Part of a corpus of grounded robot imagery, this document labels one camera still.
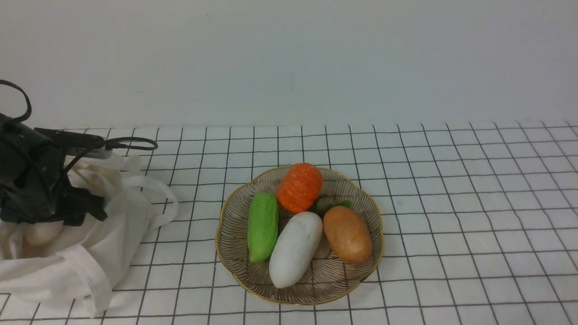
brown potato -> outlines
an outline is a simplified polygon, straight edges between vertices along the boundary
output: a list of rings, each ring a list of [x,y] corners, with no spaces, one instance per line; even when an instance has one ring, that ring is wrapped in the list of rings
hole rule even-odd
[[[331,208],[323,217],[323,231],[333,252],[345,263],[361,264],[372,252],[365,220],[344,206]]]

white radish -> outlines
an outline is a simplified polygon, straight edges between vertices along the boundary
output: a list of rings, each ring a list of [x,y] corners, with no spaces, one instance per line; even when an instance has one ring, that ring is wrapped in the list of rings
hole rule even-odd
[[[290,287],[303,277],[322,233],[323,222],[313,212],[301,212],[289,220],[269,260],[269,276],[275,287]]]

white cloth bag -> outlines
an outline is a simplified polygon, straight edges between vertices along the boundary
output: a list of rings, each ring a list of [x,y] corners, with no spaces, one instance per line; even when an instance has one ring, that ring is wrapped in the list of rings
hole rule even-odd
[[[71,183],[103,196],[108,218],[97,221],[87,214],[82,226],[63,227],[44,246],[27,247],[24,230],[30,225],[0,221],[0,293],[30,302],[82,299],[91,317],[106,310],[112,288],[127,273],[145,233],[177,214],[174,193],[167,185],[138,175],[139,166],[138,157],[80,160],[68,174]],[[122,169],[130,171],[127,176]],[[164,214],[139,187],[172,201]]]

basket rim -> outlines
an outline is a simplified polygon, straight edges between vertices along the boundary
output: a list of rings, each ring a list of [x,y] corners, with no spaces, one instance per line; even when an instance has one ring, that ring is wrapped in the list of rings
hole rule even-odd
[[[349,182],[353,187],[355,187],[357,190],[359,190],[361,193],[363,193],[364,195],[366,195],[369,200],[371,201],[371,203],[375,206],[375,208],[377,209],[377,212],[379,213],[379,227],[381,229],[380,231],[380,236],[381,236],[381,250],[379,253],[379,256],[377,257],[373,267],[371,268],[371,270],[369,270],[360,280],[356,281],[355,284],[353,284],[350,288],[348,288],[344,293],[331,298],[331,299],[327,299],[327,300],[322,300],[322,301],[316,301],[316,302],[303,302],[303,303],[297,303],[297,302],[289,302],[289,301],[281,301],[281,300],[277,300],[277,299],[272,299],[272,298],[268,298],[268,297],[264,297],[256,292],[254,292],[253,290],[249,289],[247,286],[245,286],[243,284],[243,282],[237,277],[237,275],[231,271],[229,265],[227,265],[227,263],[223,260],[223,257],[221,256],[221,252],[219,249],[219,245],[218,245],[218,234],[219,231],[221,230],[221,225],[223,223],[223,215],[225,212],[225,208],[227,207],[229,200],[233,197],[233,195],[235,195],[235,193],[237,193],[238,191],[240,191],[241,189],[255,183],[259,178],[263,177],[264,175],[272,172],[272,171],[276,171],[278,169],[289,169],[291,168],[290,165],[285,165],[285,166],[279,166],[279,167],[274,167],[271,168],[265,172],[260,173],[259,175],[257,175],[252,181],[243,184],[241,186],[239,186],[237,189],[235,189],[225,200],[225,202],[223,203],[223,208],[221,209],[221,215],[219,217],[219,221],[218,221],[218,226],[217,226],[217,231],[215,232],[215,250],[217,253],[217,256],[219,257],[219,260],[221,261],[222,265],[227,269],[227,271],[233,276],[233,278],[235,279],[235,281],[237,281],[237,283],[239,285],[241,285],[241,287],[243,289],[245,289],[245,291],[249,292],[250,294],[263,299],[263,300],[267,300],[269,302],[274,302],[276,304],[283,304],[283,305],[297,305],[297,306],[315,306],[315,305],[321,305],[321,304],[326,304],[328,302],[332,302],[335,301],[337,299],[343,298],[346,295],[350,294],[353,290],[355,290],[360,284],[361,282],[363,282],[367,277],[369,277],[379,266],[379,264],[381,263],[381,259],[383,258],[383,254],[385,252],[385,237],[383,235],[383,219],[381,218],[381,210],[379,209],[379,206],[377,204],[377,202],[375,202],[375,200],[373,199],[373,197],[371,195],[369,195],[366,191],[364,191],[362,188],[360,188],[359,186],[357,186],[355,183],[353,183],[349,178],[345,177],[343,174],[334,171],[333,169],[329,169],[329,168],[324,168],[324,167],[317,167],[317,169],[319,170],[323,170],[329,173],[333,173],[335,175],[338,175],[339,177],[343,178],[345,181]]]

toy vegetable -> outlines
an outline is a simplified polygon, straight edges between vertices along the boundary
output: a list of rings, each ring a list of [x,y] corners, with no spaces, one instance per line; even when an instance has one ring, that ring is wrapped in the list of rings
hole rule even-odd
[[[277,200],[291,213],[307,211],[319,197],[323,176],[314,165],[302,162],[293,165],[277,188]]]

